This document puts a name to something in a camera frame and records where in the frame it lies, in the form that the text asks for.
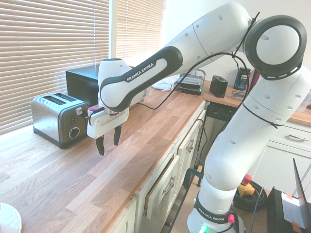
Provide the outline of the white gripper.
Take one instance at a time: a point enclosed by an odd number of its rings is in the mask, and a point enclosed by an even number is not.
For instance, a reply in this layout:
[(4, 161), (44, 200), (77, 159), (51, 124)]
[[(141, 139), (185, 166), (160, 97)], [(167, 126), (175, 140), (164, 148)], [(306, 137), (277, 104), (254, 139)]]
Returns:
[(129, 116), (129, 108), (117, 114), (106, 110), (99, 111), (91, 115), (95, 107), (89, 107), (87, 110), (90, 122), (87, 123), (87, 135), (96, 139), (96, 146), (100, 155), (104, 156), (104, 134), (114, 129), (114, 145), (119, 144), (121, 136), (121, 124)]

